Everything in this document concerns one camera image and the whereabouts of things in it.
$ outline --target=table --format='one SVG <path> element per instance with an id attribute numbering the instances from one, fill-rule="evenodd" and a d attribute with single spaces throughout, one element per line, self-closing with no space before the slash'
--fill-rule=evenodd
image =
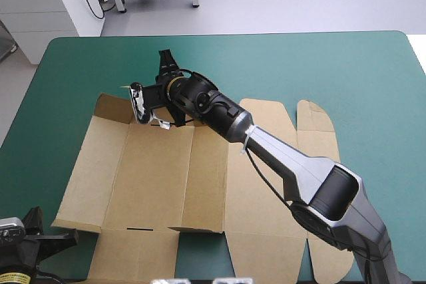
<path id="1" fill-rule="evenodd" d="M 40 205 L 45 225 L 53 221 L 98 95 L 127 97 L 120 86 L 152 84 L 158 50 L 167 48 L 234 100 L 282 101 L 293 121 L 298 100 L 322 106 L 342 163 L 364 178 L 387 224 L 400 270 L 426 279 L 426 76 L 407 37 L 395 31 L 55 39 L 0 149 L 0 217 Z M 81 232 L 77 247 L 43 269 L 84 278 L 96 239 Z M 229 275 L 227 254 L 222 235 L 183 235 L 176 275 Z M 306 256 L 302 264 L 300 280 L 310 279 Z M 353 268 L 346 279 L 361 278 Z"/>
<path id="2" fill-rule="evenodd" d="M 89 2 L 101 15 L 98 0 Z M 85 0 L 1 0 L 0 20 L 34 65 L 52 39 L 99 36 L 105 21 L 93 16 Z"/>

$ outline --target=cardboard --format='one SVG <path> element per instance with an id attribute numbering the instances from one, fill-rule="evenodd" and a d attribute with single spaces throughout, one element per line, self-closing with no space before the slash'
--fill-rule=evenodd
<path id="1" fill-rule="evenodd" d="M 327 156 L 340 162 L 334 126 L 327 113 L 315 103 L 301 100 L 297 118 L 298 149 L 308 156 Z M 308 235 L 308 245 L 318 284 L 337 283 L 351 269 L 352 252 L 340 251 L 312 233 Z"/>
<path id="2" fill-rule="evenodd" d="M 338 156 L 332 123 L 315 104 L 300 103 L 298 131 L 279 102 L 244 99 L 242 106 L 292 146 Z M 173 278 L 176 230 L 225 231 L 236 275 L 257 284 L 295 283 L 309 238 L 316 278 L 332 283 L 345 272 L 321 263 L 340 257 L 308 237 L 241 147 L 198 122 L 170 130 L 136 124 L 128 100 L 102 94 L 53 225 L 100 234 L 94 284 Z M 255 161 L 283 193 L 282 179 Z"/>

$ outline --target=white cabinet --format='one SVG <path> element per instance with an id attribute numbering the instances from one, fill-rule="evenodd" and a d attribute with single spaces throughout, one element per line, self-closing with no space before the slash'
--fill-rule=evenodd
<path id="1" fill-rule="evenodd" d="M 102 16 L 98 0 L 89 2 Z M 99 36 L 105 20 L 97 19 L 85 0 L 0 0 L 0 21 L 30 62 L 38 64 L 52 39 Z"/>

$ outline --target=white drawer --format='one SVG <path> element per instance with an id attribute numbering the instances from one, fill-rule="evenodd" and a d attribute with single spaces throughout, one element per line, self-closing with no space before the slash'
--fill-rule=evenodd
<path id="1" fill-rule="evenodd" d="M 66 11 L 62 0 L 0 0 L 0 13 Z"/>
<path id="2" fill-rule="evenodd" d="M 30 63 L 36 65 L 40 63 L 45 53 L 47 45 L 51 40 L 59 37 L 78 37 L 79 34 L 74 31 L 45 31 L 30 33 L 11 33 L 19 47 L 27 56 Z"/>
<path id="3" fill-rule="evenodd" d="M 66 11 L 50 13 L 0 13 L 9 32 L 23 31 L 68 31 L 75 26 Z"/>

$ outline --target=white cable tie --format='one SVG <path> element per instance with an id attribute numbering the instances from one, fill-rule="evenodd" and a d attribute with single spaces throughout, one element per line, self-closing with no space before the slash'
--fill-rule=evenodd
<path id="1" fill-rule="evenodd" d="M 244 140 L 244 144 L 242 146 L 240 154 L 245 154 L 246 153 L 248 139 L 250 139 L 250 137 L 252 136 L 252 133 L 253 133 L 254 129 L 256 129 L 257 127 L 258 126 L 256 126 L 255 124 L 253 124 L 253 125 L 251 125 L 251 127 L 249 127 L 249 129 L 247 129 L 247 131 L 246 131 L 246 139 Z"/>

